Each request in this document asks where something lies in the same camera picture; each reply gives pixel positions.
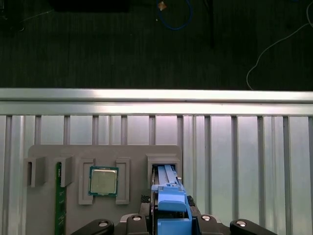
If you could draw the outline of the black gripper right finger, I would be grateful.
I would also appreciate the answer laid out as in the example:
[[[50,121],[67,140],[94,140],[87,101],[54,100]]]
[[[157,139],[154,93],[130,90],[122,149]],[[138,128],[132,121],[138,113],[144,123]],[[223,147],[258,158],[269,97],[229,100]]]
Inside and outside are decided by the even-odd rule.
[[[193,235],[270,235],[271,231],[246,220],[237,219],[224,225],[212,215],[201,214],[192,196],[187,196],[190,206]]]

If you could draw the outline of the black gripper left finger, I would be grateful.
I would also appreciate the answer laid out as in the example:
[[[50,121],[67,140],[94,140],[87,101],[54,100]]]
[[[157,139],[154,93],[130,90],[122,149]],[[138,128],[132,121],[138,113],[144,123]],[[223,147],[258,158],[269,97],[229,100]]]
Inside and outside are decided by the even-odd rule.
[[[72,235],[150,235],[150,196],[141,196],[140,214],[127,214],[116,225],[108,219],[96,219],[79,228]]]

